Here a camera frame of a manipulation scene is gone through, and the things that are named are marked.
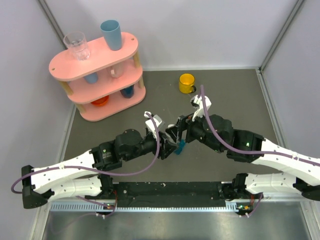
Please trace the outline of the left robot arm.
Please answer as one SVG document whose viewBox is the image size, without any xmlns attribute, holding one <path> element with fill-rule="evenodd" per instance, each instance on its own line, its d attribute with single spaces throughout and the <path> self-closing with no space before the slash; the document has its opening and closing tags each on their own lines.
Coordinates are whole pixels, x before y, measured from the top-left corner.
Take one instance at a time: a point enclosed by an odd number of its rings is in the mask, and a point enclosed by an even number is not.
<svg viewBox="0 0 320 240">
<path fill-rule="evenodd" d="M 101 143 L 72 159 L 47 167 L 22 167 L 22 204 L 35 209 L 49 202 L 75 196 L 109 198 L 114 191 L 113 170 L 123 162 L 149 153 L 155 159 L 165 159 L 179 148 L 181 136 L 175 130 L 155 132 L 146 136 L 135 129 L 127 129 L 114 140 Z"/>
</svg>

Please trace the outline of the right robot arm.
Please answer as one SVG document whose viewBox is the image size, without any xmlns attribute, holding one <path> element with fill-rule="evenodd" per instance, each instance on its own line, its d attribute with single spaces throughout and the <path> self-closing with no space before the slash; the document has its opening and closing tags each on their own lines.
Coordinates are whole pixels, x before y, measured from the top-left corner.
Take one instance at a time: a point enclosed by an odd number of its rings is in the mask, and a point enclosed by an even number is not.
<svg viewBox="0 0 320 240">
<path fill-rule="evenodd" d="M 281 147 L 257 133 L 234 129 L 230 120 L 213 114 L 209 118 L 181 116 L 165 132 L 179 143 L 194 140 L 217 153 L 226 153 L 235 162 L 267 166 L 279 171 L 272 174 L 239 173 L 232 180 L 234 194 L 245 198 L 250 193 L 290 193 L 319 201 L 320 160 Z"/>
</svg>

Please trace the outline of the teal pill organizer box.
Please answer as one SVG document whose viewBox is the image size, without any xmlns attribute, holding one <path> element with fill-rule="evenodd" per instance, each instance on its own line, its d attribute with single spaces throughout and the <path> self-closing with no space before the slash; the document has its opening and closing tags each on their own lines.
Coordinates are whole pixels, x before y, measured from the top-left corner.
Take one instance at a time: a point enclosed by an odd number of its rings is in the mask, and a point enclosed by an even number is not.
<svg viewBox="0 0 320 240">
<path fill-rule="evenodd" d="M 180 155 L 180 154 L 182 153 L 185 145 L 186 145 L 186 142 L 185 142 L 184 139 L 182 139 L 182 140 L 179 142 L 178 147 L 177 147 L 177 149 L 174 151 L 174 153 L 175 153 L 176 155 Z"/>
</svg>

